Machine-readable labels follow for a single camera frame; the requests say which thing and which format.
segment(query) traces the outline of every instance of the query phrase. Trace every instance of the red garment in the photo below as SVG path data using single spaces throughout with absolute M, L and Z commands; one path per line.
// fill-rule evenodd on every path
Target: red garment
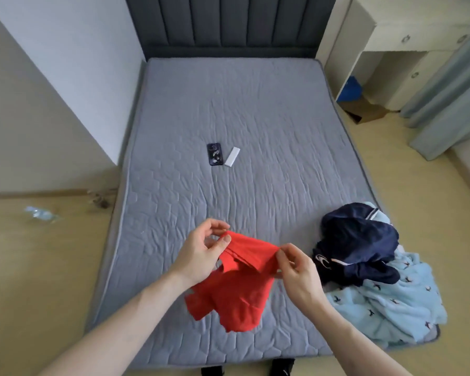
M 194 294 L 185 297 L 186 306 L 195 320 L 216 310 L 226 332 L 249 331 L 263 314 L 279 268 L 275 257 L 279 247 L 239 233 L 221 237 L 227 234 L 232 241 L 219 256 L 222 266 L 192 287 Z

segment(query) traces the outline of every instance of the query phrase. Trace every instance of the white power bank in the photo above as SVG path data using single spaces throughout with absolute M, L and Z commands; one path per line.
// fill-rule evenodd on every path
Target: white power bank
M 225 161 L 225 165 L 228 166 L 228 167 L 232 167 L 233 163 L 235 162 L 235 159 L 237 158 L 238 156 L 238 152 L 240 151 L 239 148 L 237 147 L 233 147 L 232 149 L 232 152 L 230 153 L 230 155 L 228 156 L 228 158 L 226 159 Z

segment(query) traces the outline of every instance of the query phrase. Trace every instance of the black shoe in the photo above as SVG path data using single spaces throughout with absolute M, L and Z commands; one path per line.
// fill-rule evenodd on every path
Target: black shoe
M 269 376 L 289 376 L 293 370 L 294 359 L 273 359 Z
M 225 370 L 223 366 L 216 366 L 216 367 L 204 367 L 201 369 L 202 376 L 223 376 L 225 374 Z

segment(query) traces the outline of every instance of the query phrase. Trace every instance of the dark blue clothing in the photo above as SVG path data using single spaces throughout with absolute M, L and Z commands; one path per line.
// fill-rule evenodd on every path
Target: dark blue clothing
M 323 240 L 313 250 L 322 283 L 361 286 L 364 280 L 395 284 L 400 275 L 386 263 L 398 246 L 390 224 L 371 220 L 375 209 L 364 203 L 346 204 L 322 218 Z

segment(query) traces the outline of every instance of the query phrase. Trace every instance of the forearm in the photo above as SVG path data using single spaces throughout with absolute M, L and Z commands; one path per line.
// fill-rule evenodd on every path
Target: forearm
M 184 290 L 181 280 L 174 274 L 164 275 L 83 337 L 40 375 L 121 375 Z
M 324 336 L 348 376 L 410 376 L 399 363 L 376 346 L 331 305 L 313 309 L 311 321 Z

